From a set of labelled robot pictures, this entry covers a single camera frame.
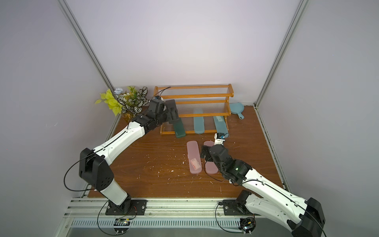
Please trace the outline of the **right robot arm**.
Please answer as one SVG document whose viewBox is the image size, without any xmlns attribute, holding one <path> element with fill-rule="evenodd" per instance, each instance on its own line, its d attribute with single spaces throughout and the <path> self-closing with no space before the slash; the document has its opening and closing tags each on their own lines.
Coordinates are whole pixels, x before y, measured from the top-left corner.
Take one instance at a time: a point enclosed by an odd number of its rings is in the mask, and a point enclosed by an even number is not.
<svg viewBox="0 0 379 237">
<path fill-rule="evenodd" d="M 200 157 L 213 162 L 225 180 L 244 188 L 235 202 L 238 211 L 265 217 L 294 237 L 326 236 L 325 216 L 316 199 L 304 199 L 284 190 L 249 164 L 233 159 L 222 144 L 202 146 Z"/>
</svg>

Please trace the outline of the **black pencil case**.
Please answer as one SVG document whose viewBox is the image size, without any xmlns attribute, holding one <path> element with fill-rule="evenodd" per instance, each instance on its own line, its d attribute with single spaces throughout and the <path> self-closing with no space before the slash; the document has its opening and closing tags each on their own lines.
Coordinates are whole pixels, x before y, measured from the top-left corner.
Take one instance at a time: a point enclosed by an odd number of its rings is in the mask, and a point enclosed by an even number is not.
<svg viewBox="0 0 379 237">
<path fill-rule="evenodd" d="M 167 113 L 167 121 L 170 124 L 177 123 L 179 121 L 179 114 L 176 106 L 176 102 L 174 99 L 167 100 L 165 102 L 166 113 Z"/>
</svg>

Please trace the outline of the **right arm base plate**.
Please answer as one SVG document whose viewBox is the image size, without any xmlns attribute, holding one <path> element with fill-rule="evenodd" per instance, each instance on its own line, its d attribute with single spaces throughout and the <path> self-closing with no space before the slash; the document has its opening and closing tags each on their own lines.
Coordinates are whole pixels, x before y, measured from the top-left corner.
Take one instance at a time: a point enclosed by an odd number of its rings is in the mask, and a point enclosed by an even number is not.
<svg viewBox="0 0 379 237">
<path fill-rule="evenodd" d="M 224 199 L 220 204 L 226 216 L 253 216 L 253 213 L 246 207 L 246 200 Z"/>
</svg>

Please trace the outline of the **potted plant in vase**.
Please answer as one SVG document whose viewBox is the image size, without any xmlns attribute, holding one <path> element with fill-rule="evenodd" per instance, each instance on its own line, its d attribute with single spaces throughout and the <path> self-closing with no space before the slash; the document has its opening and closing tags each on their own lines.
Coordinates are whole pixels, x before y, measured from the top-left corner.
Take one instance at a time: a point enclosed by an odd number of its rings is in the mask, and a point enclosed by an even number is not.
<svg viewBox="0 0 379 237">
<path fill-rule="evenodd" d="M 100 98 L 95 101 L 95 104 L 104 103 L 114 116 L 122 116 L 130 120 L 141 113 L 143 107 L 149 103 L 147 95 L 147 87 L 137 89 L 131 86 L 127 87 L 126 91 L 120 87 L 113 91 L 109 88 L 106 92 L 100 93 Z"/>
</svg>

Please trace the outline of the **left connector board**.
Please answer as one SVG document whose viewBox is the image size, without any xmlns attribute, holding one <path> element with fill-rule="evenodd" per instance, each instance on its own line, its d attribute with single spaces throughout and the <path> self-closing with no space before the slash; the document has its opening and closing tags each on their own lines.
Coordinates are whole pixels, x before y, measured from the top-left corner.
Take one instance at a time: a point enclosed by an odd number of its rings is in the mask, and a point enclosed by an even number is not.
<svg viewBox="0 0 379 237">
<path fill-rule="evenodd" d="M 130 219 L 125 218 L 118 218 L 114 221 L 113 228 L 116 235 L 123 235 L 125 234 L 131 225 Z"/>
</svg>

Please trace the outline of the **aluminium front rail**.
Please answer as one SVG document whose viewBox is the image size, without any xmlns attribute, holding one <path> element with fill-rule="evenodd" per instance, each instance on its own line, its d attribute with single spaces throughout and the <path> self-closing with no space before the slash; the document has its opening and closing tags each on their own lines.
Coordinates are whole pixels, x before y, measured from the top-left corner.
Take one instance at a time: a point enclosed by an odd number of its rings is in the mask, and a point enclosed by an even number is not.
<svg viewBox="0 0 379 237">
<path fill-rule="evenodd" d="M 208 217 L 214 214 L 216 205 L 219 204 L 221 209 L 220 215 L 224 215 L 220 198 L 137 198 L 146 199 L 147 207 L 143 217 Z M 284 199 L 284 204 L 278 206 L 272 202 L 259 198 L 255 195 L 249 195 L 247 198 L 237 198 L 246 200 L 247 209 L 254 214 L 268 217 L 289 217 L 296 211 L 303 214 L 306 209 L 305 200 Z M 69 203 L 64 217 L 90 217 L 97 216 L 122 216 L 122 215 L 105 215 L 108 201 L 105 198 L 74 198 Z"/>
</svg>

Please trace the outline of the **teal handled dish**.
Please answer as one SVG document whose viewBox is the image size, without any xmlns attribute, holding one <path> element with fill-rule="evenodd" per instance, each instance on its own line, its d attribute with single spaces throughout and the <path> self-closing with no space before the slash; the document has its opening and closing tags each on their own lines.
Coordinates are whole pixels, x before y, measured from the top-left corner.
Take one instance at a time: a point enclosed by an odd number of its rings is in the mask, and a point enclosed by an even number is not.
<svg viewBox="0 0 379 237">
<path fill-rule="evenodd" d="M 241 103 L 230 104 L 230 110 L 232 114 L 238 115 L 239 119 L 244 119 L 242 112 L 244 111 L 244 105 Z"/>
</svg>

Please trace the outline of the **right connector board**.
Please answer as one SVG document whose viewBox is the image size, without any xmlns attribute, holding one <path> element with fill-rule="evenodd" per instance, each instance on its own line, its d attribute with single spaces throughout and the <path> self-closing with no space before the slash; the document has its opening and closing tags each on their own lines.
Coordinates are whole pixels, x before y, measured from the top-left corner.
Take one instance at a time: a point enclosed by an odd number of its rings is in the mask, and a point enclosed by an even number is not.
<svg viewBox="0 0 379 237">
<path fill-rule="evenodd" d="M 257 224 L 255 217 L 240 218 L 239 230 L 243 231 L 243 234 L 252 235 L 252 232 L 255 230 Z"/>
</svg>

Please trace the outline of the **dark green pencil case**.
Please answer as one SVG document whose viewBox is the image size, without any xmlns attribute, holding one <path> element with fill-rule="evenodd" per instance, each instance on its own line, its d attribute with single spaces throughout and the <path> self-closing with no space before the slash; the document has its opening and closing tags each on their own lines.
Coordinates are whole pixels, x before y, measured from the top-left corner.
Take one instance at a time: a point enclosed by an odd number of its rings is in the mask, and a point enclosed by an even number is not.
<svg viewBox="0 0 379 237">
<path fill-rule="evenodd" d="M 186 131 L 184 128 L 184 124 L 181 119 L 179 119 L 176 123 L 173 124 L 173 128 L 175 131 L 175 136 L 177 138 L 182 138 L 186 136 Z"/>
</svg>

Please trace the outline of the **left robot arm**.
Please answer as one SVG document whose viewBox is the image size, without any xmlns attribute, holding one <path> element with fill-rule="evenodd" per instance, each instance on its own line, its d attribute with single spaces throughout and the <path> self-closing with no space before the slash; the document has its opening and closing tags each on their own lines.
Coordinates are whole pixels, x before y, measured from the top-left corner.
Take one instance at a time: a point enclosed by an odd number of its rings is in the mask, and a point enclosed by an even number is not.
<svg viewBox="0 0 379 237">
<path fill-rule="evenodd" d="M 137 114 L 128 125 L 111 139 L 94 149 L 86 148 L 80 154 L 79 177 L 109 200 L 111 207 L 126 214 L 131 209 L 131 196 L 117 183 L 110 165 L 133 142 L 163 123 L 179 121 L 174 99 L 163 101 L 154 97 L 143 112 Z"/>
</svg>

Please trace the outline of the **orange three-tier shelf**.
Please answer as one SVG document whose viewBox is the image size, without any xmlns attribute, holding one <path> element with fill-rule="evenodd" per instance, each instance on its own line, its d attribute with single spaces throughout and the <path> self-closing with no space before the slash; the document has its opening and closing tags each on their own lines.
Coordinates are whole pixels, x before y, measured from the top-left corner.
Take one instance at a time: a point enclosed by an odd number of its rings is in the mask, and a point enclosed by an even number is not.
<svg viewBox="0 0 379 237">
<path fill-rule="evenodd" d="M 154 88 L 154 95 L 161 96 L 165 101 L 175 100 L 186 134 L 195 134 L 193 118 L 197 116 L 204 117 L 204 133 L 217 132 L 214 116 L 223 116 L 229 130 L 227 118 L 231 115 L 230 98 L 234 96 L 234 89 L 231 84 L 161 86 Z"/>
</svg>

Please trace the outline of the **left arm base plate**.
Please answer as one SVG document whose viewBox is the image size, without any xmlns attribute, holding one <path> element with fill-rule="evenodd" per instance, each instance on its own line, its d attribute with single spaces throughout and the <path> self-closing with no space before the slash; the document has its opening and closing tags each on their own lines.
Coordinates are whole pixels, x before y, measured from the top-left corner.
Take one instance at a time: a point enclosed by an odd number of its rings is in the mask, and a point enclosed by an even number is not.
<svg viewBox="0 0 379 237">
<path fill-rule="evenodd" d="M 126 199 L 121 205 L 112 201 L 107 204 L 105 215 L 144 215 L 147 207 L 146 199 Z"/>
</svg>

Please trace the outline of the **connector board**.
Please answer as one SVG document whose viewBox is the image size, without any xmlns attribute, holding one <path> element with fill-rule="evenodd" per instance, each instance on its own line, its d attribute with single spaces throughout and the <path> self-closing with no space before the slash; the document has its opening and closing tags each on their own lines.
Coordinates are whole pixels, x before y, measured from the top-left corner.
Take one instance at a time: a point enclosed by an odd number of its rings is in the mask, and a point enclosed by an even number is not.
<svg viewBox="0 0 379 237">
<path fill-rule="evenodd" d="M 118 218 L 114 221 L 113 228 L 116 235 L 123 235 L 125 234 L 131 225 L 130 219 L 125 218 Z"/>
<path fill-rule="evenodd" d="M 239 230 L 243 231 L 243 234 L 252 235 L 252 232 L 255 230 L 257 224 L 255 217 L 240 218 Z"/>
</svg>

